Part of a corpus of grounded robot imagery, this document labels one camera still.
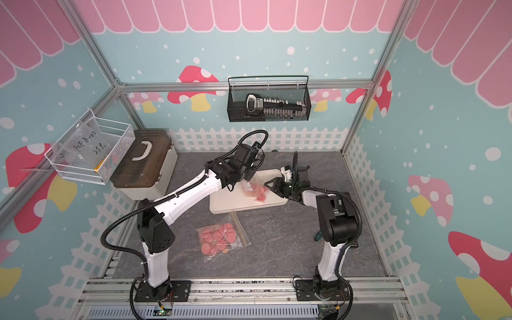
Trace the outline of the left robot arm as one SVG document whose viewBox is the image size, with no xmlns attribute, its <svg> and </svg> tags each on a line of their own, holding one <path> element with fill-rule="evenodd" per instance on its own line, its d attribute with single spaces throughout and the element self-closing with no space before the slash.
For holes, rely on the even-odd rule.
<svg viewBox="0 0 512 320">
<path fill-rule="evenodd" d="M 207 161 L 203 171 L 189 183 L 114 221 L 101 234 L 101 245 L 106 249 L 136 255 L 144 268 L 142 282 L 153 290 L 169 289 L 167 261 L 169 248 L 175 241 L 171 225 L 211 194 L 225 188 L 233 190 L 237 183 L 250 181 L 265 159 L 263 147 L 268 137 L 269 133 L 264 129 L 245 134 L 232 150 Z M 109 234 L 132 217 L 138 218 L 137 229 L 143 253 L 108 242 Z"/>
</svg>

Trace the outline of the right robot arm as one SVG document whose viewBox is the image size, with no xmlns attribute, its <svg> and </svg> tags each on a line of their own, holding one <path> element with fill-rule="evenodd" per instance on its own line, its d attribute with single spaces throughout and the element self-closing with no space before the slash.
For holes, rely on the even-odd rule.
<svg viewBox="0 0 512 320">
<path fill-rule="evenodd" d="M 348 249 L 362 234 L 362 217 L 348 192 L 311 186 L 309 167 L 298 166 L 298 153 L 281 175 L 265 183 L 274 194 L 317 210 L 319 232 L 324 241 L 321 260 L 311 281 L 294 281 L 298 300 L 347 301 L 353 297 L 349 282 L 341 276 Z"/>
</svg>

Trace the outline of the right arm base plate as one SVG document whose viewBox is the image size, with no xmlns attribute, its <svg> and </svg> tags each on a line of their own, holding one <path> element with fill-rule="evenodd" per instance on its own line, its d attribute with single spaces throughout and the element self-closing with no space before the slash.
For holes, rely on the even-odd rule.
<svg viewBox="0 0 512 320">
<path fill-rule="evenodd" d="M 324 281 L 320 278 L 293 280 L 298 301 L 349 301 L 349 288 L 340 280 Z"/>
</svg>

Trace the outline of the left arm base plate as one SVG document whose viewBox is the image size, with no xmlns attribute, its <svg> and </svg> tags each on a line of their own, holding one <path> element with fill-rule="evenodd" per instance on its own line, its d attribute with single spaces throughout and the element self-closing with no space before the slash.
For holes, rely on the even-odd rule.
<svg viewBox="0 0 512 320">
<path fill-rule="evenodd" d="M 191 281 L 167 280 L 157 287 L 147 281 L 138 284 L 135 290 L 135 302 L 187 302 L 191 293 Z"/>
</svg>

